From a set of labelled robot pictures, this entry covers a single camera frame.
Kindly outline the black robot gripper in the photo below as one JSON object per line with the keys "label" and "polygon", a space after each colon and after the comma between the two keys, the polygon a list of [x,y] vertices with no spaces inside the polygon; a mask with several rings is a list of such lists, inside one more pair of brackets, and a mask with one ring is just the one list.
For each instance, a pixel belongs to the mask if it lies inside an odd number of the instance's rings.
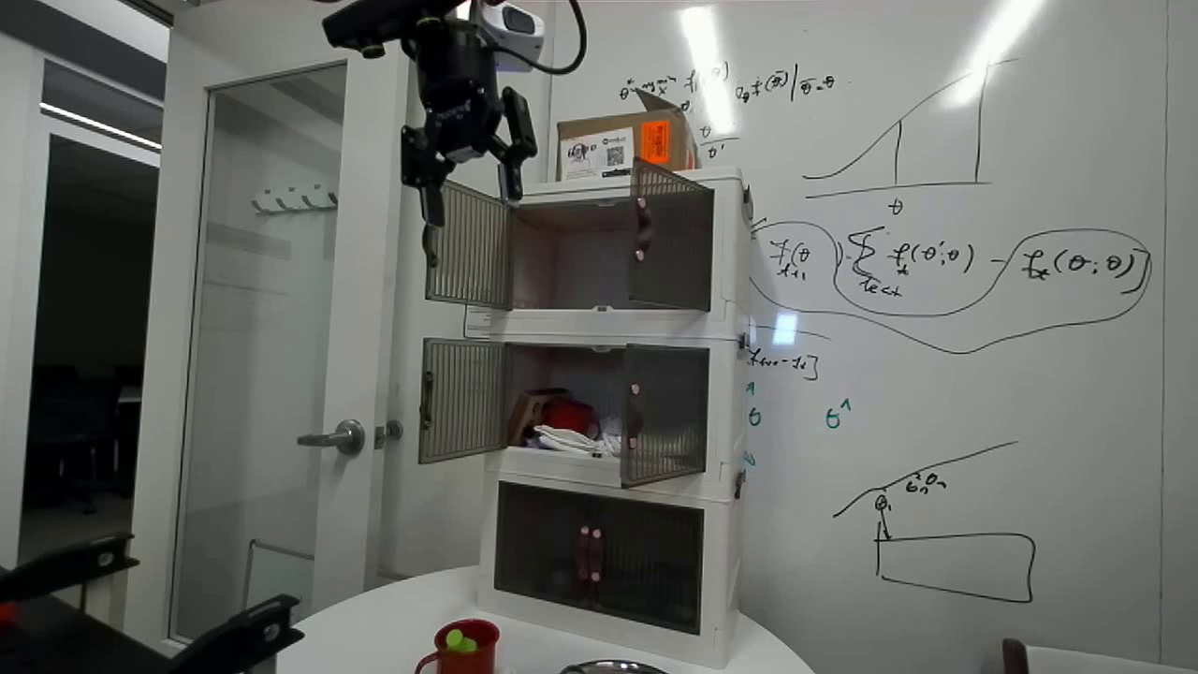
{"label": "black robot gripper", "polygon": [[537,155],[528,103],[497,88],[494,49],[476,24],[436,14],[404,39],[419,70],[422,125],[401,132],[401,180],[419,188],[429,224],[445,224],[441,180],[481,155],[503,164],[508,201],[523,200],[520,164]]}

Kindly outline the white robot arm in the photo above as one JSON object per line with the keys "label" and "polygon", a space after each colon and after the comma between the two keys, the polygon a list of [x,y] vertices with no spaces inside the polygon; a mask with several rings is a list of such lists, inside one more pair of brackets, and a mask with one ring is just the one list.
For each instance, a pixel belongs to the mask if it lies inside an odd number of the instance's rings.
{"label": "white robot arm", "polygon": [[324,18],[333,49],[380,59],[389,42],[415,63],[422,125],[401,132],[401,180],[422,216],[445,220],[445,177],[481,155],[503,164],[503,192],[523,195],[520,164],[537,155],[528,103],[497,88],[503,69],[533,69],[545,18],[518,0],[351,0]]}

